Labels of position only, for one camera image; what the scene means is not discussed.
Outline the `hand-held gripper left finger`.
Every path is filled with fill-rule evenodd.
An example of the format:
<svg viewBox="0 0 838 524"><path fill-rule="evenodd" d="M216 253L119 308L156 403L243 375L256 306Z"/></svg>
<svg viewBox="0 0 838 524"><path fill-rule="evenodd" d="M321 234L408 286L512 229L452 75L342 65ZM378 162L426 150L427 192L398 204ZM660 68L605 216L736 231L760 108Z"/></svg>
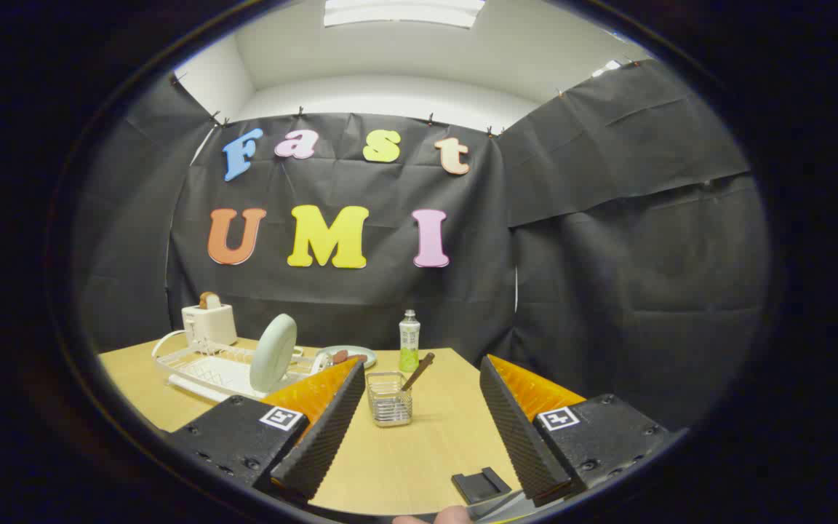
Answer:
<svg viewBox="0 0 838 524"><path fill-rule="evenodd" d="M311 500L365 390L364 362L340 362L263 400L233 395L170 435L224 480Z"/></svg>

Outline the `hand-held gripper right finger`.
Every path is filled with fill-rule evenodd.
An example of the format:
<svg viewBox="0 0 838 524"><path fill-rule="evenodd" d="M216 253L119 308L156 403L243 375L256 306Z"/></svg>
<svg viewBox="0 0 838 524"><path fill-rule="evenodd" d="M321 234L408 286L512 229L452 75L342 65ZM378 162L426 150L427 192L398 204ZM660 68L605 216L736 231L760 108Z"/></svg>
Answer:
<svg viewBox="0 0 838 524"><path fill-rule="evenodd" d="M614 394L585 398L488 355L480 391L525 496L541 507L625 475L672 432Z"/></svg>

